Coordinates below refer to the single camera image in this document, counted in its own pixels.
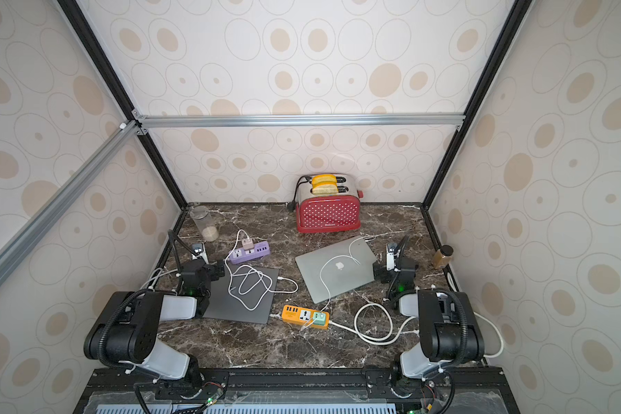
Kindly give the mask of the silver apple laptop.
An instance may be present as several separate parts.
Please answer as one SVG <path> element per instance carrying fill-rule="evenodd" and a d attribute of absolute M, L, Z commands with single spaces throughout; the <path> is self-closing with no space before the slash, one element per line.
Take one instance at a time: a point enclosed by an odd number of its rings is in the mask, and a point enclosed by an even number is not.
<path fill-rule="evenodd" d="M 363 237 L 353 237 L 295 258 L 314 304 L 374 281 L 376 256 Z"/>

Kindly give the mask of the orange power strip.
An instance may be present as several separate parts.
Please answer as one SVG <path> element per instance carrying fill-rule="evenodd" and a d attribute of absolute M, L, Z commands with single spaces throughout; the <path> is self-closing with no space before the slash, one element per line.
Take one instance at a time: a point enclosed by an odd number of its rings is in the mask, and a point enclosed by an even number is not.
<path fill-rule="evenodd" d="M 296 305 L 286 305 L 281 312 L 281 319 L 288 323 L 301 326 L 304 329 L 314 328 L 311 326 L 311 318 L 313 312 L 320 312 L 320 310 L 312 310 Z"/>

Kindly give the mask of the green charger adapter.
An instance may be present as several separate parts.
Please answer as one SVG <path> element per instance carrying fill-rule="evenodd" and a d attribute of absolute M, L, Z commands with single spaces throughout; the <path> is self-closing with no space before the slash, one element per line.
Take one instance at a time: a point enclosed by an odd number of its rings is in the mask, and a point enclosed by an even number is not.
<path fill-rule="evenodd" d="M 313 312 L 310 322 L 310 325 L 314 328 L 327 329 L 329 324 L 329 315 L 327 312 Z"/>

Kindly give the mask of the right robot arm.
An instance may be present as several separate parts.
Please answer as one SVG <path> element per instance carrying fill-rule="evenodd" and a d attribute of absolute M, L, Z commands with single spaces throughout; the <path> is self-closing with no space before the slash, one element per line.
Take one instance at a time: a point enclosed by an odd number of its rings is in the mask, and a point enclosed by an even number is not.
<path fill-rule="evenodd" d="M 469 298 L 438 287 L 417 289 L 417 262 L 398 258 L 391 265 L 373 264 L 374 279 L 387 284 L 387 310 L 418 323 L 417 343 L 400 355 L 398 372 L 427 380 L 440 371 L 485 356 L 486 345 Z"/>

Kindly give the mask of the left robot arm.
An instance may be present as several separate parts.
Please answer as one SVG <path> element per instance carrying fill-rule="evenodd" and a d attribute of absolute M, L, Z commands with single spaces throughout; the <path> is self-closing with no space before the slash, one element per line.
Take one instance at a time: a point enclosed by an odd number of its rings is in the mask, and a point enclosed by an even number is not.
<path fill-rule="evenodd" d="M 211 298 L 211 284 L 225 275 L 225 262 L 198 257 L 178 266 L 174 293 L 152 288 L 113 293 L 84 341 L 85 357 L 126 373 L 141 372 L 157 380 L 204 380 L 195 357 L 157 337 L 162 322 L 200 319 Z"/>

